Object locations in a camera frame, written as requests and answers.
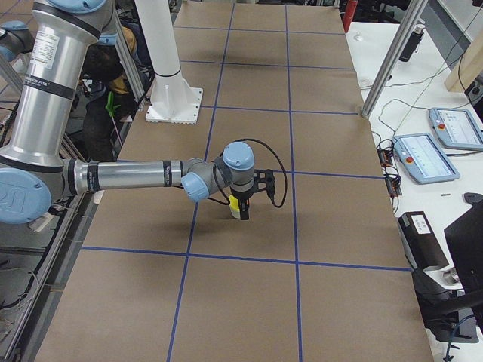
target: table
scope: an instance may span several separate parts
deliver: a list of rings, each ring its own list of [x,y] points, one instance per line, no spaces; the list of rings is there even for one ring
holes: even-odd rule
[[[396,30],[397,25],[393,24],[353,23],[351,25],[350,31],[347,33],[347,41],[361,87],[372,84]],[[413,54],[410,61],[397,63],[392,72],[392,78],[387,85],[422,81],[437,73],[443,63],[443,58],[438,49],[429,34],[426,33],[418,52]],[[445,69],[439,76],[435,77],[423,96],[417,101],[416,106],[451,108],[468,103],[464,94],[446,91],[444,81],[449,73],[450,70]],[[382,138],[392,138],[392,131],[378,120],[384,105],[395,98],[413,104],[428,83],[429,81],[422,84],[405,85],[404,87],[387,87],[369,118],[372,129],[378,132]],[[368,94],[367,89],[362,89],[361,92],[363,97]],[[478,119],[470,105],[462,108],[470,110]],[[408,110],[409,107],[402,103],[392,102],[385,108],[381,119],[393,128],[398,127]],[[428,114],[428,111],[424,109],[413,109],[396,134],[431,133]],[[374,140],[376,143],[379,141],[377,137],[374,137]],[[447,153],[458,153],[458,151],[448,150]],[[445,242],[444,229],[471,207],[464,202],[463,193],[483,192],[483,185],[479,182],[483,177],[481,167],[483,155],[452,158],[451,161],[460,172],[461,178],[448,183],[417,185],[409,178],[403,167],[400,167],[403,195],[399,198],[399,207],[395,216],[399,217],[408,211],[424,211],[441,248],[451,263],[441,271],[430,271],[428,274],[447,289],[461,289],[460,284],[448,284],[442,278],[443,271],[452,266],[451,256]],[[480,329],[478,329],[478,337],[480,340],[483,338]],[[460,344],[459,346],[462,348],[461,350],[452,351],[455,360],[470,362],[483,355],[483,342],[477,345]]]
[[[338,10],[187,2],[175,35],[198,123],[140,113],[121,158],[259,138],[287,203],[107,191],[36,361],[432,360]]]

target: green object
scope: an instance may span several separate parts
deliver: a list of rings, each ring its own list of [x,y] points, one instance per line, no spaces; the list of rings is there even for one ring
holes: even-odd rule
[[[106,104],[106,111],[109,113],[112,119],[114,119],[114,114],[117,108],[119,108],[120,105],[114,105],[114,93],[112,91],[109,92],[107,95],[107,104]]]

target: fire extinguisher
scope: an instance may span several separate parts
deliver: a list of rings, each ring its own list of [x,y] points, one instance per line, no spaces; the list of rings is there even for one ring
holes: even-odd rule
[[[346,13],[342,19],[342,24],[344,25],[344,32],[349,31],[350,23],[354,18],[355,9],[357,8],[358,0],[349,0],[346,6]]]

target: white mounting plate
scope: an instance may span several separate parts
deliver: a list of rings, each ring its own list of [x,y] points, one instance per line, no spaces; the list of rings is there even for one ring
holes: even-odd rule
[[[160,115],[156,111],[155,105],[151,105],[146,113],[146,120],[148,122],[170,122],[170,123],[183,123],[183,124],[195,124],[198,120],[199,110],[202,104],[203,88],[191,88],[193,93],[197,96],[196,103],[188,103],[185,108],[171,117],[165,117]]]

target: white wall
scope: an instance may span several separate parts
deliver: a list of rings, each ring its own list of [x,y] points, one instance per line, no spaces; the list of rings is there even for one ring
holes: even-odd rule
[[[463,31],[478,12],[479,8],[472,5],[472,0],[438,0],[448,15]],[[470,41],[483,30],[483,9],[480,11],[475,21],[466,30],[466,36]]]

